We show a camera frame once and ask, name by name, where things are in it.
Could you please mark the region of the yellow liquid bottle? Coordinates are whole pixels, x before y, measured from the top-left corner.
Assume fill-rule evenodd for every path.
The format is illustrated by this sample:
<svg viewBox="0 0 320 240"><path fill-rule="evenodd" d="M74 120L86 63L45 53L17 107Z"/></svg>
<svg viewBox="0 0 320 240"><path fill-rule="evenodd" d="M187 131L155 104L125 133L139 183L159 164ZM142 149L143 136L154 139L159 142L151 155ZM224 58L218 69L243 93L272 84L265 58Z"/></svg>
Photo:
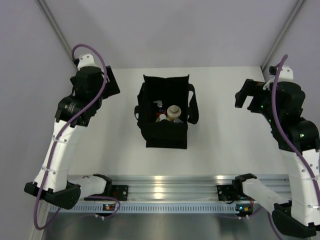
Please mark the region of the yellow liquid bottle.
<svg viewBox="0 0 320 240"><path fill-rule="evenodd" d="M155 122L160 122L160 121L164 121L164 120L169 121L168 117L165 114L160 114Z"/></svg>

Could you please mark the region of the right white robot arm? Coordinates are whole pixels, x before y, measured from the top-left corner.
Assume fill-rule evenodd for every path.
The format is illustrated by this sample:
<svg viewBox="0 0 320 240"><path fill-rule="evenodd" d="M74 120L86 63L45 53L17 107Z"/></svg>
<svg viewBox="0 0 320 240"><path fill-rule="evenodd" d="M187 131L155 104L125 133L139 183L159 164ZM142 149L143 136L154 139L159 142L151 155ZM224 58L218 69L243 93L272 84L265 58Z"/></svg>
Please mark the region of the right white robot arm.
<svg viewBox="0 0 320 240"><path fill-rule="evenodd" d="M320 136L316 125L302 117L305 93L293 82L276 87L247 79L235 94L241 108L252 97L248 110L261 114L285 161L291 197L285 198L251 173L236 176L229 185L217 187L224 202L253 200L271 215L276 229L295 238L314 237L320 230Z"/></svg>

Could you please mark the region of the black canvas bag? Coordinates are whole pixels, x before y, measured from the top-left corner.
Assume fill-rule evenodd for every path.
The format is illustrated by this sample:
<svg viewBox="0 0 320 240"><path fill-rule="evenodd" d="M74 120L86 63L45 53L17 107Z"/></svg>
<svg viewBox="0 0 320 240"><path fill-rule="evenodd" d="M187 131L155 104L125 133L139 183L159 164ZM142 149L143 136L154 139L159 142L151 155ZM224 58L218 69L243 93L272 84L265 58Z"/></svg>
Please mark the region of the black canvas bag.
<svg viewBox="0 0 320 240"><path fill-rule="evenodd" d="M196 91L189 83L190 76L164 78L144 75L143 78L134 113L138 115L137 126L146 140L146 147L186 149L188 124L195 125L199 121ZM156 101L162 102L165 115L169 113L169 107L178 106L181 109L181 122L157 122L160 111Z"/></svg>

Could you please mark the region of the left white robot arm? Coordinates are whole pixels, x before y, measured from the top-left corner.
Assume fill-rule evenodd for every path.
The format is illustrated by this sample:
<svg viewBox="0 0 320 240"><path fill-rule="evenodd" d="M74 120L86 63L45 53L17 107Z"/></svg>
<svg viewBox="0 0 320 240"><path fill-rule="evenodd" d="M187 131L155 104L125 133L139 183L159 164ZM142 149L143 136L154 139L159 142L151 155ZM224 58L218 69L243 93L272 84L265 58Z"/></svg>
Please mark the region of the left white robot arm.
<svg viewBox="0 0 320 240"><path fill-rule="evenodd" d="M94 99L101 89L105 75L107 83L102 95L60 133L61 128ZM93 201L100 197L107 200L121 196L113 186L112 179L102 174L67 180L77 144L90 119L102 106L104 99L120 93L112 68L107 66L104 74L99 67L85 66L70 81L73 85L72 92L57 105L52 140L43 165L35 180L24 187L26 193L39 196L40 199L66 210L72 209L81 199Z"/></svg>

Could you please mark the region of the orange pump bottle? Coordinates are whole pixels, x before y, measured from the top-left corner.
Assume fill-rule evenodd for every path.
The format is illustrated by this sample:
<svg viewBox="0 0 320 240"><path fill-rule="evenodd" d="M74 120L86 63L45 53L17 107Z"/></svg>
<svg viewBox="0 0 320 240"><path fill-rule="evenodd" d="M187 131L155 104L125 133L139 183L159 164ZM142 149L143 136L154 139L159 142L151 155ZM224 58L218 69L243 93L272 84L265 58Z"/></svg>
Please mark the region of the orange pump bottle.
<svg viewBox="0 0 320 240"><path fill-rule="evenodd" d="M174 120L173 120L173 122L174 123L178 123L178 124L183 124L184 122L181 120L181 119L179 119L179 118L175 118Z"/></svg>
<svg viewBox="0 0 320 240"><path fill-rule="evenodd" d="M163 107L163 102L161 100L153 101L154 104L157 106L157 110L155 111L155 115L158 118L160 115L165 114L166 110Z"/></svg>

